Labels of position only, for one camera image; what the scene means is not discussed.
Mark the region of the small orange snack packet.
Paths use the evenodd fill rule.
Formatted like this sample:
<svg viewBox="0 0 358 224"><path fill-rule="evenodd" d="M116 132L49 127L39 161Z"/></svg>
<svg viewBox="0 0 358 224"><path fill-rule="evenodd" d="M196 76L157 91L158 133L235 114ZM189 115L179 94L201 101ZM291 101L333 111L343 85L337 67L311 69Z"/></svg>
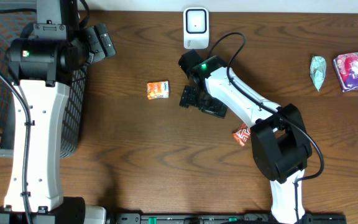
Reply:
<svg viewBox="0 0 358 224"><path fill-rule="evenodd" d="M149 82L147 84L147 98L154 100L158 98L169 98L170 89L168 81Z"/></svg>

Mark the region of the orange chocolate bar wrapper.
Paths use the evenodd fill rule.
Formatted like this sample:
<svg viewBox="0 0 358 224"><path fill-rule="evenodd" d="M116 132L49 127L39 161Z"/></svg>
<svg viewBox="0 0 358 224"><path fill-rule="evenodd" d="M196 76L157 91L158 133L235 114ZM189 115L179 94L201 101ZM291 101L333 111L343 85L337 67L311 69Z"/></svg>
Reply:
<svg viewBox="0 0 358 224"><path fill-rule="evenodd" d="M250 129L245 123L243 123L237 131L233 132L232 136L240 146L244 147L247 140L250 138Z"/></svg>

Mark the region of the teal snack packet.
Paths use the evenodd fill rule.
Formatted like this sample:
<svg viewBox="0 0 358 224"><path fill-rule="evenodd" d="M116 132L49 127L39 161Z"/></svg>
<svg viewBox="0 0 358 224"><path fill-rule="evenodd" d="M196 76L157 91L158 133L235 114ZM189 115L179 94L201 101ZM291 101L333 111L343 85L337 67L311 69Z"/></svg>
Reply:
<svg viewBox="0 0 358 224"><path fill-rule="evenodd" d="M320 91L326 77L326 60L322 56L312 56L310 78L317 91Z"/></svg>

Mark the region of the purple red snack packet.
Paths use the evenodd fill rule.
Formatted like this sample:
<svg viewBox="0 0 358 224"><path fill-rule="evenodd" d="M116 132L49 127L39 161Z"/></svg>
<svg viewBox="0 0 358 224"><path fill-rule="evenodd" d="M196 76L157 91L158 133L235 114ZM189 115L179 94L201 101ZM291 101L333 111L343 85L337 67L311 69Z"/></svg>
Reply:
<svg viewBox="0 0 358 224"><path fill-rule="evenodd" d="M342 91L358 90L358 52L338 55L333 65Z"/></svg>

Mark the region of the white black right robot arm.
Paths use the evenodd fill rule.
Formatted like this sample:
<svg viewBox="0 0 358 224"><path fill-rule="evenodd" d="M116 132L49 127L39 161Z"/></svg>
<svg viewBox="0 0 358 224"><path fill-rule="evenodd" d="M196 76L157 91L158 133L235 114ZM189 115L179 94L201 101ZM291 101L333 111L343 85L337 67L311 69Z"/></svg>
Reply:
<svg viewBox="0 0 358 224"><path fill-rule="evenodd" d="M248 85L218 56L201 58L195 50L178 61L194 85L183 90L180 106L224 118L234 112L247 126L252 155L261 173L270 181L271 213L279 223L295 223L305 215L301 183L312 154L300 111L293 104L274 103Z"/></svg>

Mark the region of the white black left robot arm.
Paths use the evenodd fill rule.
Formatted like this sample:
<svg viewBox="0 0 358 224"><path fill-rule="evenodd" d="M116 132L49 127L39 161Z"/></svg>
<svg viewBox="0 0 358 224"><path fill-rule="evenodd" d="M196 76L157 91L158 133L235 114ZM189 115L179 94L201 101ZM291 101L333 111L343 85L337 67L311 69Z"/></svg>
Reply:
<svg viewBox="0 0 358 224"><path fill-rule="evenodd" d="M104 207L66 197L60 178L63 119L74 73L116 53L103 23L88 25L78 1L38 1L31 30L7 50L15 133L0 223L112 223Z"/></svg>

